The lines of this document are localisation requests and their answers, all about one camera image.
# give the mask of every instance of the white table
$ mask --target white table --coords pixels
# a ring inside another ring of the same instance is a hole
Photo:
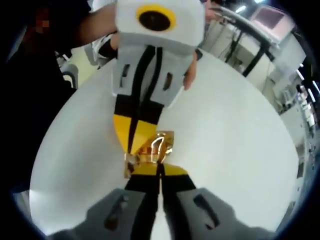
[[[37,154],[30,209],[47,235],[76,226],[92,205],[126,184],[113,126],[114,63],[65,104]],[[242,75],[204,53],[191,89],[163,111],[157,129],[175,133],[168,163],[185,168],[198,188],[232,206],[243,224],[276,230],[295,186],[298,156],[281,118]],[[161,233],[153,239],[169,238],[161,212],[153,233]]]

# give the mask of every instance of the black circle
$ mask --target black circle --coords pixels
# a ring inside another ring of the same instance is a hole
[[[146,11],[139,17],[140,23],[149,30],[161,32],[170,28],[169,18],[158,11]]]

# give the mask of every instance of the hand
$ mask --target hand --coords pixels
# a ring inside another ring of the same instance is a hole
[[[212,3],[211,0],[207,0],[204,3],[205,6],[205,22],[210,23],[212,20],[219,20],[219,16],[216,15],[215,11],[210,8],[217,6],[216,3]]]
[[[120,34],[118,32],[114,33],[110,39],[110,46],[113,50],[117,50],[120,42]]]
[[[194,82],[197,73],[197,54],[193,53],[193,61],[186,71],[186,75],[183,79],[184,90],[188,90],[191,87],[191,84]]]

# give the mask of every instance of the gold tag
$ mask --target gold tag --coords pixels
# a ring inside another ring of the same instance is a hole
[[[157,131],[135,155],[125,153],[124,177],[129,179],[140,163],[163,163],[170,155],[174,145],[173,131]]]

